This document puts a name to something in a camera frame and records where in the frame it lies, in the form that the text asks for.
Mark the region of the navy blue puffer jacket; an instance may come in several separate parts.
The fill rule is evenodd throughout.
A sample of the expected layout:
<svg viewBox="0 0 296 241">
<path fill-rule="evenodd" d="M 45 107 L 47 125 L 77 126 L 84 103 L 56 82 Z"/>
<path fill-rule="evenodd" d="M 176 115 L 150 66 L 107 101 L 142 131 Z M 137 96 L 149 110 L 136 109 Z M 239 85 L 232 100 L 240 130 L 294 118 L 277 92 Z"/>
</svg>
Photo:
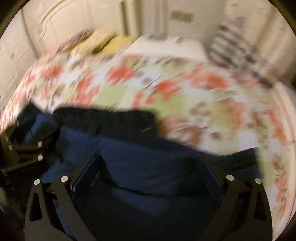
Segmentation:
<svg viewBox="0 0 296 241">
<path fill-rule="evenodd" d="M 44 166 L 8 171 L 28 198 L 35 180 L 48 186 L 102 156 L 91 186 L 73 199 L 96 240 L 200 240 L 223 199 L 203 152 L 161 138 L 150 112 L 44 113 L 29 103 L 4 133 L 13 143 L 46 144 Z M 55 195 L 50 208 L 55 228 L 74 237 Z"/>
</svg>

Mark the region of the white wardrobe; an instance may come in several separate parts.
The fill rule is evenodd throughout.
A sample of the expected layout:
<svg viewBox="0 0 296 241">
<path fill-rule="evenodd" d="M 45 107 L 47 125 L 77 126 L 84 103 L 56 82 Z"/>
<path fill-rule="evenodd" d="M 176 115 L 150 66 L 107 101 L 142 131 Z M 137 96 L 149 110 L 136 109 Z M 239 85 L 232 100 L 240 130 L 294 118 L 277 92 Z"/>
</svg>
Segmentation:
<svg viewBox="0 0 296 241">
<path fill-rule="evenodd" d="M 36 59 L 22 14 L 18 13 L 1 37 L 1 106 L 11 97 Z"/>
</svg>

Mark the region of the floral bed quilt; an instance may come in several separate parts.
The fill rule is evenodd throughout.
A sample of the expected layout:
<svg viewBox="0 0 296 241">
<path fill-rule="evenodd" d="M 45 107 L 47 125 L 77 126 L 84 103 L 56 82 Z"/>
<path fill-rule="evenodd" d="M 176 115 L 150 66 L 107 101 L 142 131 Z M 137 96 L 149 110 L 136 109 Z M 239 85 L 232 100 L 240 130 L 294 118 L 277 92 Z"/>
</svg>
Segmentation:
<svg viewBox="0 0 296 241">
<path fill-rule="evenodd" d="M 49 112 L 62 106 L 153 110 L 170 140 L 220 155 L 257 147 L 274 235 L 292 215 L 287 119 L 273 90 L 249 74 L 153 54 L 45 55 L 2 110 L 2 130 L 29 101 Z"/>
</svg>

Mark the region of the white window ledge cabinet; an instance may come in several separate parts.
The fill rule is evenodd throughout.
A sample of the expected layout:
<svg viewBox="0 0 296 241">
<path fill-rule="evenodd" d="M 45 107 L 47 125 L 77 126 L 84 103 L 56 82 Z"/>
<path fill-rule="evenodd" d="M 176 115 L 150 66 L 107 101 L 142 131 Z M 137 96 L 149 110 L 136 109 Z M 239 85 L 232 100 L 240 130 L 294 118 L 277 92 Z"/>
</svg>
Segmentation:
<svg viewBox="0 0 296 241">
<path fill-rule="evenodd" d="M 274 86 L 276 92 L 280 96 L 280 102 L 288 125 L 288 141 L 295 143 L 295 90 L 292 90 L 282 82 L 278 82 Z"/>
</svg>

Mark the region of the white wooden headboard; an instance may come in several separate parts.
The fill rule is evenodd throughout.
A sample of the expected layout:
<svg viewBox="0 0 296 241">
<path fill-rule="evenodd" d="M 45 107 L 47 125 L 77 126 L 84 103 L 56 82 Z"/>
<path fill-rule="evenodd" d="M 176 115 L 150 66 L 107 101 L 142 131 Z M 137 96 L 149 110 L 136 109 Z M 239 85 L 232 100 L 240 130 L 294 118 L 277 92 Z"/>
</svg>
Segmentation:
<svg viewBox="0 0 296 241">
<path fill-rule="evenodd" d="M 141 35 L 139 1 L 28 1 L 23 18 L 38 55 L 58 49 L 85 29 L 108 28 L 135 39 Z"/>
</svg>

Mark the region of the embroidered round cushion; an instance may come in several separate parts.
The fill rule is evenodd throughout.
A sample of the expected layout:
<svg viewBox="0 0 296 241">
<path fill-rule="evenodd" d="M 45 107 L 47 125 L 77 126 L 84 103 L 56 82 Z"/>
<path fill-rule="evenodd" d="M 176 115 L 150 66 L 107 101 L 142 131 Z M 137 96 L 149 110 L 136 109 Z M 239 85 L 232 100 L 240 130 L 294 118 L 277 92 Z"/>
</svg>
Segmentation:
<svg viewBox="0 0 296 241">
<path fill-rule="evenodd" d="M 57 53 L 61 53 L 63 51 L 68 51 L 70 49 L 73 49 L 79 43 L 81 43 L 82 41 L 86 40 L 89 36 L 91 36 L 93 32 L 94 32 L 93 29 L 84 29 L 80 31 L 79 33 L 75 34 L 74 36 L 66 40 L 63 44 L 61 44 L 57 50 Z"/>
</svg>

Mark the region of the pale yellow pillow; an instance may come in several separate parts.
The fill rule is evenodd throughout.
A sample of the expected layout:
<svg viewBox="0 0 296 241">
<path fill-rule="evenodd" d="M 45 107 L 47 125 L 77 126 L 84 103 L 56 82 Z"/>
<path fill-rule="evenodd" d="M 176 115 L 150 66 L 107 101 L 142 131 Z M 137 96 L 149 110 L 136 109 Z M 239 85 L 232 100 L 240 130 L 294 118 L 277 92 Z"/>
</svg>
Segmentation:
<svg viewBox="0 0 296 241">
<path fill-rule="evenodd" d="M 95 49 L 100 51 L 115 36 L 116 32 L 114 30 L 98 28 L 86 40 L 74 47 L 71 53 L 82 56 L 90 55 Z"/>
</svg>

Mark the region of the white nightstand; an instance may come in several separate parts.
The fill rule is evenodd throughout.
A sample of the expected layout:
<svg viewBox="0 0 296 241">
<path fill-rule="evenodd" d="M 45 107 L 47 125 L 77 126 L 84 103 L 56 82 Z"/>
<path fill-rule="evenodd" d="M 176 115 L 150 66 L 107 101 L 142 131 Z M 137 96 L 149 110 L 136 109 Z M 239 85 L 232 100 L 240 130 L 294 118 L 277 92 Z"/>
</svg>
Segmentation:
<svg viewBox="0 0 296 241">
<path fill-rule="evenodd" d="M 166 40 L 153 40 L 141 36 L 125 50 L 125 53 L 149 53 L 207 61 L 206 50 L 201 41 L 172 36 L 168 36 Z"/>
</svg>

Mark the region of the sailboat print curtain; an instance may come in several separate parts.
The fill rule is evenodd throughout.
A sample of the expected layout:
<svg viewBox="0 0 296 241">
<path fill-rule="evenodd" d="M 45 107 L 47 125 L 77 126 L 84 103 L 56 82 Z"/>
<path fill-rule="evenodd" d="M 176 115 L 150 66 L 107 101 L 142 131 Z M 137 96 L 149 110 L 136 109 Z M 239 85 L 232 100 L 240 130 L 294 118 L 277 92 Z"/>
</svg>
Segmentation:
<svg viewBox="0 0 296 241">
<path fill-rule="evenodd" d="M 295 34 L 270 1 L 227 1 L 209 58 L 265 85 L 295 84 Z"/>
</svg>

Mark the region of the wall socket panel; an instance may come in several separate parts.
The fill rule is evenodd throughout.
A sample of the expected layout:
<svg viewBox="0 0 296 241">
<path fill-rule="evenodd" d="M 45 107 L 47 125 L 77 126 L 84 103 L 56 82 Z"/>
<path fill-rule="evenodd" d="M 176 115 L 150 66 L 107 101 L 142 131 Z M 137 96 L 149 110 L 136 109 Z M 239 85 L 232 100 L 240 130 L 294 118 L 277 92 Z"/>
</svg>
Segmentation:
<svg viewBox="0 0 296 241">
<path fill-rule="evenodd" d="M 171 19 L 184 23 L 191 23 L 194 20 L 194 14 L 185 11 L 172 11 Z"/>
</svg>

